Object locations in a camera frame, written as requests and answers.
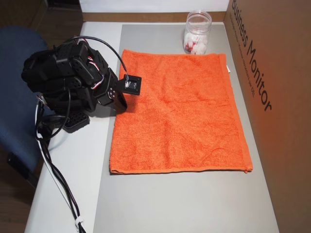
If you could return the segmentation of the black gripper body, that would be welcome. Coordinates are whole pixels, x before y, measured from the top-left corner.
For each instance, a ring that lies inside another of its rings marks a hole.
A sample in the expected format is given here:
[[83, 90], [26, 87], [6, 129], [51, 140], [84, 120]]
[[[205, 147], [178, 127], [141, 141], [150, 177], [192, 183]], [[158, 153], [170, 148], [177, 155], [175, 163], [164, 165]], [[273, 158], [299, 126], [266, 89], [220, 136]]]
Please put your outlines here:
[[94, 90], [94, 98], [102, 106], [119, 106], [117, 90], [118, 77], [111, 68], [104, 75], [103, 82]]

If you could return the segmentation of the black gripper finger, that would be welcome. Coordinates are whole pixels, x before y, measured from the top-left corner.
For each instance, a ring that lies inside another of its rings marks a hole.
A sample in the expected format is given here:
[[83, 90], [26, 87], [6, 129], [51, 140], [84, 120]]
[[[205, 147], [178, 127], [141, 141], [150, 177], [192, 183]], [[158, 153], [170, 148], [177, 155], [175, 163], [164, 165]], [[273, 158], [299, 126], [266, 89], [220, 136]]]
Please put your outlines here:
[[123, 93], [117, 93], [114, 99], [115, 109], [127, 109], [127, 103]]

